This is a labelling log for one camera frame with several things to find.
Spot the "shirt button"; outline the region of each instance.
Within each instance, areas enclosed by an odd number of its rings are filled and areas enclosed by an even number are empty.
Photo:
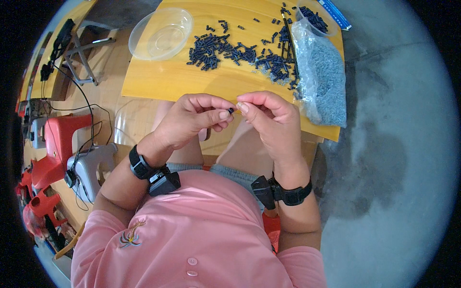
[[[189,263],[190,265],[197,265],[198,261],[197,261],[197,259],[191,257],[191,258],[187,259],[187,263]]]
[[[194,276],[194,277],[195,277],[195,276],[199,275],[199,273],[197,273],[197,272],[195,272],[195,271],[190,271],[190,270],[189,270],[189,271],[187,271],[187,275],[189,275],[189,276]]]

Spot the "plastic container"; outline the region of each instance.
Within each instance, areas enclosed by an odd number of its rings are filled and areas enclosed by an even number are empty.
[[[304,15],[301,13],[299,9],[299,7],[304,7],[304,6],[312,10],[314,14],[317,12],[319,13],[319,16],[322,17],[322,20],[328,25],[327,33],[323,33],[322,31],[315,28],[314,25],[312,25],[309,22],[307,17],[304,17]],[[312,28],[312,32],[315,35],[322,36],[322,37],[332,37],[336,35],[336,33],[338,33],[338,30],[339,30],[338,24],[317,0],[299,0],[296,7],[297,7],[296,13],[295,13],[296,21],[301,21],[305,18],[306,21],[310,24]]]
[[[167,60],[184,47],[193,27],[194,19],[186,10],[158,9],[136,24],[128,48],[138,59]]]

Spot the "gray shorts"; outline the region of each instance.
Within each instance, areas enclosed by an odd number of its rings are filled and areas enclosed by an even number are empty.
[[[202,170],[201,165],[179,163],[166,163],[166,165],[168,166],[171,172],[179,172],[183,170]],[[229,168],[220,164],[214,164],[213,166],[211,166],[210,172],[226,177],[227,179],[242,185],[256,199],[256,202],[258,202],[258,205],[261,209],[261,213],[264,211],[264,205],[261,203],[261,201],[259,201],[259,199],[253,193],[253,190],[251,189],[251,183],[253,183],[259,176],[245,173],[237,169]]]

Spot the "pink shirt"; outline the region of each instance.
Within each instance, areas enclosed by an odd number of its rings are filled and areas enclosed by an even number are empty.
[[[181,188],[149,199],[129,229],[91,212],[74,251],[73,287],[326,287],[317,249],[272,253],[245,188],[203,170],[179,175]]]

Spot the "gray plastic stool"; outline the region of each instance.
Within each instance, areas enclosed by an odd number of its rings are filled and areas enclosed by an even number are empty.
[[[46,117],[38,117],[32,121],[30,126],[30,140],[35,149],[46,148],[44,127],[47,122]]]
[[[105,164],[104,167],[107,168],[108,171],[112,171],[115,168],[113,155],[116,152],[117,146],[111,143],[109,145],[95,146],[90,152],[80,153],[74,169],[77,175],[77,182],[74,187],[72,187],[72,190],[74,190],[83,201],[93,202],[95,200],[99,189],[101,189],[96,175],[98,165]],[[72,156],[67,160],[67,169],[72,167],[74,159],[75,156]]]

